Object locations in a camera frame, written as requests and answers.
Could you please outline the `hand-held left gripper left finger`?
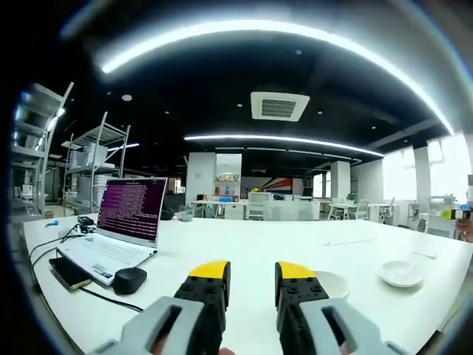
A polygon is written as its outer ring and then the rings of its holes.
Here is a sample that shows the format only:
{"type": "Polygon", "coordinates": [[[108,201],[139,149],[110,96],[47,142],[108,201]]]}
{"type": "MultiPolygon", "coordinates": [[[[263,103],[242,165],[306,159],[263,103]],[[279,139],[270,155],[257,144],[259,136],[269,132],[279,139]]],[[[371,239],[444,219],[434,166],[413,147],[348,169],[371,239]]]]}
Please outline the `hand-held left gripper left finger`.
{"type": "Polygon", "coordinates": [[[229,304],[231,263],[193,269],[173,297],[161,297],[128,321],[120,339],[92,354],[218,354],[229,304]]]}

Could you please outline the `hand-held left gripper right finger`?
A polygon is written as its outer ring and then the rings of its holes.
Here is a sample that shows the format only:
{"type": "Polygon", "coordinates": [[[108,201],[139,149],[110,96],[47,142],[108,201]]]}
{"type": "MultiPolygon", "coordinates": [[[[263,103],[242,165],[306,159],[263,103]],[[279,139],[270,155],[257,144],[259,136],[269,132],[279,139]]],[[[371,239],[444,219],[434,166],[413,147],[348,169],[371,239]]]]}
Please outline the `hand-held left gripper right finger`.
{"type": "Polygon", "coordinates": [[[346,300],[329,297],[317,274],[275,263],[276,329],[284,354],[405,354],[346,300]]]}

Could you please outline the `person's right hand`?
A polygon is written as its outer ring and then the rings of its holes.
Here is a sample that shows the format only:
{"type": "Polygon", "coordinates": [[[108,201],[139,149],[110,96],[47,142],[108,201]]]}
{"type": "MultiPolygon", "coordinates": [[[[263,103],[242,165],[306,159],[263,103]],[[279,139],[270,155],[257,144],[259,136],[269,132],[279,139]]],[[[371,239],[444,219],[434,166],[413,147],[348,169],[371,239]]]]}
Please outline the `person's right hand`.
{"type": "Polygon", "coordinates": [[[458,220],[456,226],[459,238],[467,243],[473,243],[473,222],[470,219],[458,220]]]}

